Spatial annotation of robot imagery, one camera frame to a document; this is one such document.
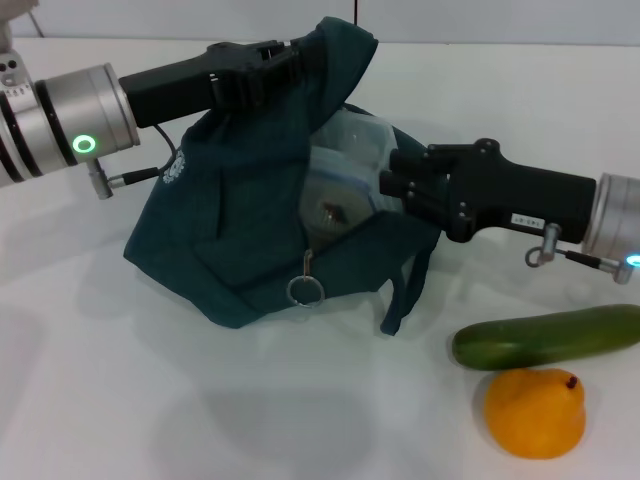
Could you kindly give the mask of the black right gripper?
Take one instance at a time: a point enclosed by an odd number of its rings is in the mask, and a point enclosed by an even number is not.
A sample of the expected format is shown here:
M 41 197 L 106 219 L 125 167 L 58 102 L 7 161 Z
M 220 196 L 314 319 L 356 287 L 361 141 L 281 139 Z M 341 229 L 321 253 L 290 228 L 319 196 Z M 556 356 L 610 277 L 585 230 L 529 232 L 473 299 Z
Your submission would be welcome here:
M 402 200 L 405 211 L 414 216 L 447 216 L 449 209 L 446 234 L 459 243 L 487 228 L 543 236 L 546 225 L 556 224 L 561 241 L 579 244 L 585 238 L 596 193 L 592 178 L 507 160 L 493 139 L 431 144 L 418 153 L 395 149 L 389 169 L 379 175 L 380 193 Z M 400 175 L 448 173 L 448 207 L 441 181 Z

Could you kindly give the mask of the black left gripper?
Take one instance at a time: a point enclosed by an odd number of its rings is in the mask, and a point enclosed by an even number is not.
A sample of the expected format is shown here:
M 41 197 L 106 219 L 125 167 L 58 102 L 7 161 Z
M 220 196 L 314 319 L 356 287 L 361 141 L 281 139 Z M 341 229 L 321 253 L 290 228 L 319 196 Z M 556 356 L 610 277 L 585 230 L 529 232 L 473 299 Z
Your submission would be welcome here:
M 321 52 L 300 51 L 300 39 L 216 43 L 196 57 L 121 77 L 136 125 L 146 128 L 205 110 L 242 110 L 263 96 L 257 85 L 269 63 L 269 102 L 321 81 Z

